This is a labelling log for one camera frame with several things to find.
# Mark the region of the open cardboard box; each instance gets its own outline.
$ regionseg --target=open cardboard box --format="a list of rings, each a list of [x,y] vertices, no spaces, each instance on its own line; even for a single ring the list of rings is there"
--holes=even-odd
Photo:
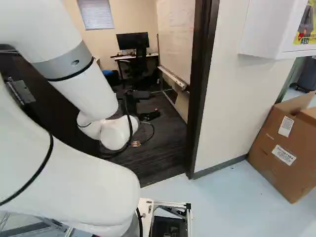
[[[275,104],[248,161],[290,203],[316,186],[316,107],[307,109],[315,92]]]

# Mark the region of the white cabinet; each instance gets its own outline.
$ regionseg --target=white cabinet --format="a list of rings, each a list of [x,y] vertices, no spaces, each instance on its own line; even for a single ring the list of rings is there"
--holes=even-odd
[[[250,0],[239,53],[274,59],[316,55],[316,0]]]

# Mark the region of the white robotic arm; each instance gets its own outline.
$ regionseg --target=white robotic arm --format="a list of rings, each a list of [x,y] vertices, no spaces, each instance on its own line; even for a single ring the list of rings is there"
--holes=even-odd
[[[116,96],[60,0],[1,0],[0,43],[10,44],[80,109],[77,123],[112,150],[127,116],[107,121]],[[0,79],[0,210],[43,216],[103,237],[122,236],[140,196],[130,170],[81,153],[28,118]],[[134,117],[133,132],[138,128]]]

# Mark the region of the window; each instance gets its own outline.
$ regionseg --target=window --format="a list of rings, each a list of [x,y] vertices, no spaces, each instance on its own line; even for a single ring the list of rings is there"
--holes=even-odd
[[[86,30],[114,29],[109,0],[77,0]]]

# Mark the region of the dark door frame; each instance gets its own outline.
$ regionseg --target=dark door frame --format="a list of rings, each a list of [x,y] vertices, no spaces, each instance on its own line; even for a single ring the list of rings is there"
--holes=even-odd
[[[197,159],[219,1],[196,0],[185,159],[189,179],[193,178]]]

